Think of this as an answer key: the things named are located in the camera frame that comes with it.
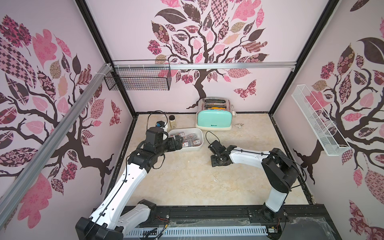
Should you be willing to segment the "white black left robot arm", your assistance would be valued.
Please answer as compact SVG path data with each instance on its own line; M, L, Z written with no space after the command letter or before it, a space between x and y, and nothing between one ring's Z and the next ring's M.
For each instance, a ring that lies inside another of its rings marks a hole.
M140 182L154 168L159 157L183 148L181 136L169 136L162 127L151 127L146 138L128 156L124 173L101 205L88 218L80 218L76 232L80 240L122 240L138 225L146 222L156 206L139 202L132 210L124 208Z

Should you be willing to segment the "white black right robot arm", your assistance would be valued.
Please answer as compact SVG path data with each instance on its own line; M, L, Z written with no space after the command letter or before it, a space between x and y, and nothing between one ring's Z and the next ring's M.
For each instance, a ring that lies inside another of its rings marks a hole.
M266 222L276 221L293 184L299 177L297 164L278 148L263 152L245 150L233 145L226 148L217 140L208 148L212 152L213 167L243 164L264 170L271 190L259 214Z

